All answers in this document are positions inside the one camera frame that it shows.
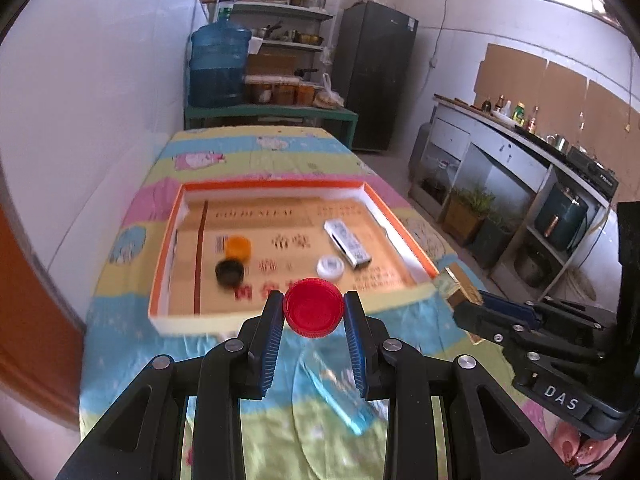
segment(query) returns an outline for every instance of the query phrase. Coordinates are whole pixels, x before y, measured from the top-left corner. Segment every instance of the potted plant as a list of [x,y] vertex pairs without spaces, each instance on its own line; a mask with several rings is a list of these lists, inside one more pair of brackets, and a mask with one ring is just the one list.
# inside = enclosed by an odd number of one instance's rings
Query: potted plant
[[489,211],[470,249],[482,269],[495,265],[521,222],[521,219],[495,209]]
[[476,187],[469,191],[454,189],[449,199],[447,214],[442,222],[443,229],[454,237],[461,246],[471,243],[491,209],[495,196]]

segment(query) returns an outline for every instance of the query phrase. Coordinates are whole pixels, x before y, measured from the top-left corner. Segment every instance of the green table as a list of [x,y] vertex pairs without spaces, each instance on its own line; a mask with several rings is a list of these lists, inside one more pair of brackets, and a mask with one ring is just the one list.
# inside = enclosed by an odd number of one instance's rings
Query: green table
[[358,114],[338,108],[337,110],[325,110],[313,106],[280,106],[280,105],[238,105],[223,108],[194,108],[187,106],[184,109],[184,127],[189,130],[202,126],[204,119],[224,117],[302,117],[319,118],[343,121],[349,128],[344,140],[340,140],[347,148],[351,149],[353,136],[358,124]]

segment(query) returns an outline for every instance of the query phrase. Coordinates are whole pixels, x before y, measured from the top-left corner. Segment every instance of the bottle cap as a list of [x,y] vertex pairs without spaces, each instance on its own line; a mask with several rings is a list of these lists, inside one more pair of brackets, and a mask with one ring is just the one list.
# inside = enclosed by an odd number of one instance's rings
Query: bottle cap
[[304,337],[324,337],[340,323],[344,300],[333,283],[305,278],[291,285],[284,295],[282,309],[294,332]]
[[323,256],[318,260],[316,272],[324,280],[337,282],[344,274],[344,262],[338,256]]
[[239,260],[222,260],[216,265],[216,280],[225,288],[237,288],[244,280],[244,265]]
[[225,243],[225,256],[246,263],[251,257],[251,240],[243,236],[230,236]]

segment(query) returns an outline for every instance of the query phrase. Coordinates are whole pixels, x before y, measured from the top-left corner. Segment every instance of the screw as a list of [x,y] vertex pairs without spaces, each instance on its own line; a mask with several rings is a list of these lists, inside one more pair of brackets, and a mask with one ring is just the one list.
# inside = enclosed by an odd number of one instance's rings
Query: screw
[[238,352],[242,348],[244,348],[244,343],[240,339],[234,338],[225,342],[225,350],[227,352]]
[[475,368],[477,364],[478,361],[476,361],[470,355],[461,355],[458,358],[458,365],[460,366],[460,368],[464,368],[465,370],[471,370],[471,368]]
[[402,342],[398,341],[398,339],[386,339],[385,342],[382,343],[382,348],[385,350],[389,350],[390,352],[397,352],[402,348]]
[[153,361],[151,361],[151,365],[156,370],[164,370],[171,364],[171,359],[169,359],[166,355],[159,355]]

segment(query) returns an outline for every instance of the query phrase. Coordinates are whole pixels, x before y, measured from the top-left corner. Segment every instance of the white bottle cap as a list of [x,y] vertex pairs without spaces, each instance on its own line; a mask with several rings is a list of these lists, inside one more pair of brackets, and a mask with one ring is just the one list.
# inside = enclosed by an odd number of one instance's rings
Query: white bottle cap
[[344,274],[344,262],[338,256],[323,256],[318,260],[316,272],[323,280],[337,282]]

